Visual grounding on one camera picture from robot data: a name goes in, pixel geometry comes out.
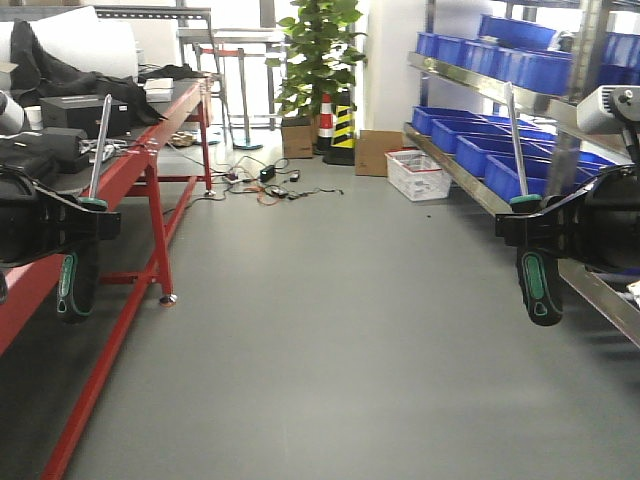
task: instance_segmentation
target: black bag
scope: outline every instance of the black bag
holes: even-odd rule
[[[44,146],[40,135],[21,133],[0,138],[0,164],[50,186],[58,165],[52,150]]]
[[[132,125],[155,125],[164,119],[147,103],[144,89],[131,77],[118,79],[100,72],[81,72],[58,60],[42,48],[24,20],[13,24],[11,62],[17,65],[11,72],[11,96],[22,107],[39,105],[42,97],[111,93],[128,104]]]
[[[173,78],[174,80],[183,80],[185,78],[202,78],[204,74],[196,72],[186,63],[181,67],[177,65],[165,65],[157,70],[140,73],[138,79],[140,82],[145,82],[151,78]]]

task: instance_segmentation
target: screwdriver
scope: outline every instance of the screwdriver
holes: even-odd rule
[[[513,85],[504,85],[507,110],[511,123],[513,150],[516,156],[520,196],[509,202],[514,213],[534,213],[543,203],[540,195],[529,195],[524,156],[518,132],[518,115],[516,112]],[[522,291],[522,300],[527,307],[531,321],[537,325],[555,325],[562,318],[562,282],[558,272],[558,261],[539,248],[529,246],[518,247],[516,254],[518,283]]]
[[[78,198],[78,203],[94,212],[107,210],[107,202],[98,198],[100,168],[104,159],[104,145],[107,139],[109,116],[111,114],[111,95],[104,98],[95,163],[91,171],[89,194]],[[83,242],[75,251],[67,253],[60,270],[57,292],[57,314],[65,323],[81,323],[93,310],[95,292],[98,288],[98,240],[92,238]]]

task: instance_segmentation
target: traffic cone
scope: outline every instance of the traffic cone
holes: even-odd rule
[[[336,116],[338,118],[331,147],[322,161],[329,165],[355,165],[353,149],[356,142],[351,114],[351,96],[348,90],[340,93]]]
[[[320,125],[318,127],[318,138],[313,148],[313,153],[323,155],[331,147],[333,138],[333,111],[331,110],[331,96],[328,93],[322,94],[322,106],[320,107]]]

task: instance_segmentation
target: blue plastic bin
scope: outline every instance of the blue plastic bin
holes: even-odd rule
[[[533,140],[532,143],[538,148],[548,152],[549,155],[553,154],[553,149],[555,148],[553,143],[540,142],[538,140]],[[616,163],[607,158],[601,157],[600,155],[596,155],[595,153],[580,152],[577,166],[593,176],[597,175],[601,168],[609,167],[611,165],[616,165]]]
[[[597,85],[638,85],[640,72],[620,65],[601,65]]]
[[[418,32],[416,53],[425,57],[435,57],[438,51],[438,35],[435,33]]]
[[[438,107],[413,107],[411,125],[423,135],[431,135],[433,120],[453,118],[456,120],[480,120],[480,116],[466,110],[453,110]]]
[[[525,172],[527,175],[527,187],[529,193],[544,195],[547,188],[547,176],[551,168],[548,160],[525,157]],[[575,187],[585,182],[590,175],[578,169],[576,171]],[[489,155],[485,169],[484,183],[500,198],[510,201],[513,197],[521,195],[520,181],[516,167],[516,159],[509,155]]]
[[[480,118],[484,118],[489,123],[495,123],[497,125],[511,125],[509,117],[501,117],[500,115],[478,115]],[[535,123],[527,122],[525,120],[518,120],[520,127],[538,128]]]
[[[503,82],[520,83],[522,78],[522,61],[524,51],[511,48],[498,48],[496,53],[498,60],[495,77]]]
[[[487,122],[470,122],[461,120],[433,120],[431,141],[446,153],[455,153],[460,134],[505,135],[503,128]]]
[[[451,65],[462,66],[466,53],[466,40],[458,37],[438,36],[436,58]]]
[[[640,36],[630,33],[607,34],[602,63],[620,67],[636,68],[639,66]]]
[[[519,78],[513,82],[527,90],[564,95],[571,72],[571,54],[566,52],[523,52]]]
[[[494,37],[513,48],[545,49],[556,31],[537,23],[482,15],[479,37]]]
[[[498,68],[498,47],[487,43],[468,40],[462,67],[473,72],[493,77]]]
[[[504,129],[508,135],[511,135],[511,125],[500,125],[500,128]],[[538,127],[522,127],[518,128],[520,139],[522,140],[541,140],[541,141],[553,141],[556,136],[553,133],[540,130]]]
[[[551,158],[551,154],[533,144],[522,142],[522,154],[526,157]],[[476,177],[484,177],[487,158],[489,155],[515,155],[513,143],[506,140],[496,140],[482,137],[458,138],[456,162]]]

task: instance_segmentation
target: orange and white cone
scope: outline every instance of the orange and white cone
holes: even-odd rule
[[[331,111],[331,96],[328,93],[322,94],[322,105],[320,107],[320,125],[318,126],[318,138],[313,153],[323,155],[331,147],[333,138],[333,112]]]

